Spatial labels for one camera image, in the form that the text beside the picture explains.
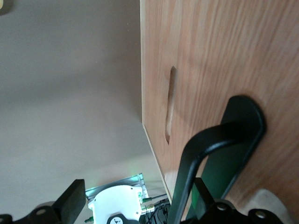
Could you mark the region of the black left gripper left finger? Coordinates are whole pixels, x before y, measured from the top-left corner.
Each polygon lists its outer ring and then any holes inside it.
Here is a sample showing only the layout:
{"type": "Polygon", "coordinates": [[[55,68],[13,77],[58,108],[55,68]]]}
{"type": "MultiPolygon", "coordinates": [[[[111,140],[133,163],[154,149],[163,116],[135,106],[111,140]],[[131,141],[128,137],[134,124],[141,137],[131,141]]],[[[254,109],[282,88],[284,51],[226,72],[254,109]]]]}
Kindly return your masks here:
{"type": "Polygon", "coordinates": [[[15,224],[73,224],[85,206],[85,181],[76,179],[51,205],[32,210],[15,224]]]}

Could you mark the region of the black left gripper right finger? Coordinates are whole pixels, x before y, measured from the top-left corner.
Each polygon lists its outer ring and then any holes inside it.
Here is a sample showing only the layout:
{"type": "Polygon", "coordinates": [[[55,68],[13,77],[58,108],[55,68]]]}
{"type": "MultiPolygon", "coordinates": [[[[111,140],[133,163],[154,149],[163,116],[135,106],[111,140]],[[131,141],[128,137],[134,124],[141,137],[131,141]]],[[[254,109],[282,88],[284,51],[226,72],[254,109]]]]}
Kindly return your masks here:
{"type": "Polygon", "coordinates": [[[198,194],[195,216],[188,224],[281,224],[271,211],[251,209],[247,215],[237,211],[227,200],[214,200],[201,178],[196,178],[193,190],[198,194]]]}

